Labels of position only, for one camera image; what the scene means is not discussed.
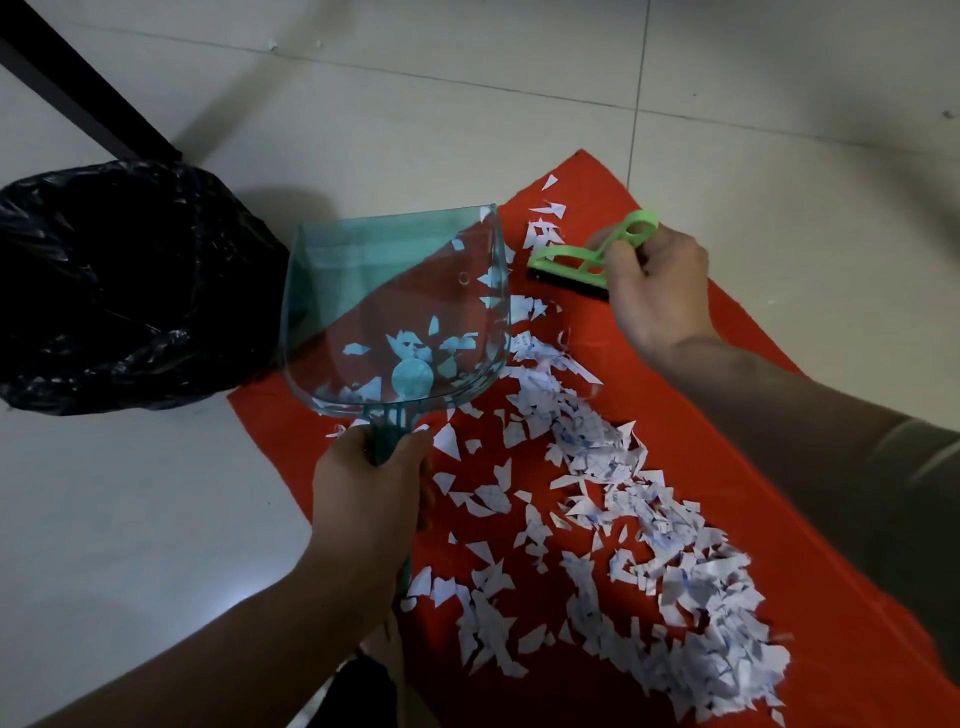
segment left hand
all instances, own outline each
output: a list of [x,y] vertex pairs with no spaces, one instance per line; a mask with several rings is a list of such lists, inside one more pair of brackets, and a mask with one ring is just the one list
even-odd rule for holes
[[313,478],[313,534],[297,570],[333,579],[370,627],[390,609],[423,511],[432,505],[421,472],[433,447],[429,432],[404,436],[383,465],[371,464],[371,429],[348,429],[317,463]]

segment right hand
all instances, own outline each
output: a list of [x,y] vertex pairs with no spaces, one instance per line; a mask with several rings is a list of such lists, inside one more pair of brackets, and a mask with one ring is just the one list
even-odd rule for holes
[[[597,233],[588,245],[608,234]],[[650,367],[662,371],[684,341],[719,338],[707,302],[707,251],[690,235],[660,225],[637,250],[614,240],[606,260],[613,317]]]

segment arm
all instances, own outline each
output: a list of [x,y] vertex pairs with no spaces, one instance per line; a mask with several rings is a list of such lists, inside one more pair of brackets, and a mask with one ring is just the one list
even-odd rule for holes
[[387,615],[413,541],[431,439],[408,435],[375,468],[366,430],[317,464],[313,535],[288,576],[37,728],[287,725]]
[[960,435],[788,373],[724,343],[707,300],[707,252],[663,226],[637,255],[607,253],[617,324],[804,516],[910,609],[960,675]]

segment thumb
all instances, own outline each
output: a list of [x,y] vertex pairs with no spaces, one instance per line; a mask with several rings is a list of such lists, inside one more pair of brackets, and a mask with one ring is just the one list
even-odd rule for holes
[[394,448],[394,454],[385,463],[388,468],[420,471],[420,464],[433,448],[433,436],[425,430],[411,432],[400,438]]
[[624,287],[643,285],[646,276],[640,268],[634,246],[626,240],[614,240],[607,249],[604,259],[607,263],[607,285],[611,293]]

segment black garbage bag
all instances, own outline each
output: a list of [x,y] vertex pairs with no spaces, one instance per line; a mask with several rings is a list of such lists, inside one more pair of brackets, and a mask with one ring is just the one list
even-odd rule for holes
[[115,161],[0,190],[0,397],[78,415],[166,409],[276,353],[287,251],[220,180]]

